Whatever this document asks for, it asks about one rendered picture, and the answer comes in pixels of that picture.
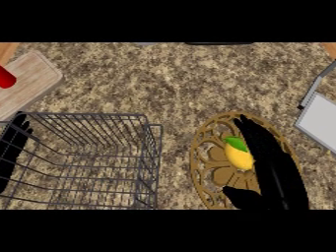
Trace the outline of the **round gold cutout placemat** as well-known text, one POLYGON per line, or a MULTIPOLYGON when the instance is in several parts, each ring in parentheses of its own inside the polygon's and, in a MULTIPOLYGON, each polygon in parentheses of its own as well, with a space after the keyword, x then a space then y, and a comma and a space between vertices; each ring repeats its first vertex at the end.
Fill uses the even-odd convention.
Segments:
POLYGON ((223 153, 223 138, 241 137, 232 119, 244 115, 262 125, 275 137, 282 151, 297 162, 294 150, 284 136, 271 123, 244 111, 228 111, 216 114, 197 130, 191 144, 189 168, 194 187, 205 207, 210 210, 232 209, 222 187, 231 186, 260 192, 254 170, 239 170, 228 161, 223 153))

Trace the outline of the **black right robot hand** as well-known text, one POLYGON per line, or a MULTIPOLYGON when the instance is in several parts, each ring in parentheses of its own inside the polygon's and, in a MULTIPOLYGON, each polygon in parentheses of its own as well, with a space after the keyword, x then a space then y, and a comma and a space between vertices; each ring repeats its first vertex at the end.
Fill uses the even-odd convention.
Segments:
POLYGON ((271 132, 244 115, 234 119, 254 159, 260 192, 222 187, 232 206, 245 211, 306 211, 308 197, 291 155, 271 132))

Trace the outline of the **yellow lemon with green leaf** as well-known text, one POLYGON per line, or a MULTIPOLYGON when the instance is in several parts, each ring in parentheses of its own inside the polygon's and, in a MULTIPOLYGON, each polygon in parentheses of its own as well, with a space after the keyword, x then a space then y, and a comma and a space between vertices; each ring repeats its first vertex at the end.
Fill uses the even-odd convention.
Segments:
POLYGON ((223 154, 239 170, 250 170, 253 168, 253 157, 239 137, 228 136, 223 139, 223 154))

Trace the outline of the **pale wooden cutting board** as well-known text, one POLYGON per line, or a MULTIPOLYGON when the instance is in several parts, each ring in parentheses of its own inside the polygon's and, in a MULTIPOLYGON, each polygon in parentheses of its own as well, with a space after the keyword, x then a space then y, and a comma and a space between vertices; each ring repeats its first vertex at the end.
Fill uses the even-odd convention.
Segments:
POLYGON ((23 54, 6 65, 16 77, 8 89, 0 88, 0 121, 10 119, 57 86, 62 73, 38 51, 23 54))

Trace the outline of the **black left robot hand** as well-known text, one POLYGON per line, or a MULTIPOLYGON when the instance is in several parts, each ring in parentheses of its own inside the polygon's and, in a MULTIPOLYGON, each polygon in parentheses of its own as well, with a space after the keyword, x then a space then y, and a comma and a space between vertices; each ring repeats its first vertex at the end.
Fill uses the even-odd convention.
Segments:
POLYGON ((0 136, 0 194, 3 193, 13 173, 16 159, 34 132, 26 120, 26 114, 17 112, 0 136))

